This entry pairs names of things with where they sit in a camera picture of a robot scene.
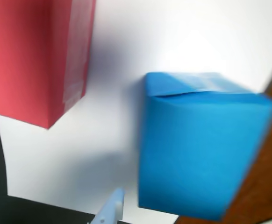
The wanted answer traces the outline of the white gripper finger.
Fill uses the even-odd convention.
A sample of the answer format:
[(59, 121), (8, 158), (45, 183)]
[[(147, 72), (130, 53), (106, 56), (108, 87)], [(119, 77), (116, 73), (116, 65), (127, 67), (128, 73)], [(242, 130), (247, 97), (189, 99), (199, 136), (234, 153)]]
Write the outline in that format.
[(119, 220), (122, 220), (124, 196), (124, 189), (117, 188), (94, 216), (94, 219), (87, 224), (116, 224)]

